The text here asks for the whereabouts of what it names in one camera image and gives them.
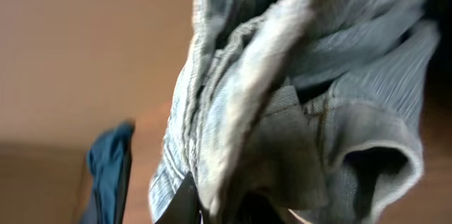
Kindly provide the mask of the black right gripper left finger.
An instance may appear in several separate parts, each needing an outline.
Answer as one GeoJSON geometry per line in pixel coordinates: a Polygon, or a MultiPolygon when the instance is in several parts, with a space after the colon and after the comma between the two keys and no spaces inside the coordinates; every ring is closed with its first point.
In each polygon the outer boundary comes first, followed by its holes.
{"type": "Polygon", "coordinates": [[[198,191],[190,172],[156,224],[201,224],[198,191]]]}

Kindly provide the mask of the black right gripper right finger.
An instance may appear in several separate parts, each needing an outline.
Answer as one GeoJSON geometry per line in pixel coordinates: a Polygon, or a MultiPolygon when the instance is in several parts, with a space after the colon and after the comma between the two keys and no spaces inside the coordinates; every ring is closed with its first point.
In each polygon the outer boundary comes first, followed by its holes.
{"type": "Polygon", "coordinates": [[[269,200],[258,194],[247,194],[236,215],[239,224],[283,224],[269,200]]]}

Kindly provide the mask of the light blue denim shorts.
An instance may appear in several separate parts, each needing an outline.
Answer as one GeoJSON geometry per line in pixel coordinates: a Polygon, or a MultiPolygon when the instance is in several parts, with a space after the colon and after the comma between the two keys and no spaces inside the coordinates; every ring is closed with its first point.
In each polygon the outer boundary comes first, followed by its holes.
{"type": "Polygon", "coordinates": [[[284,223],[375,223],[424,172],[424,1],[194,0],[152,219],[190,172],[208,223],[247,194],[284,223]]]}

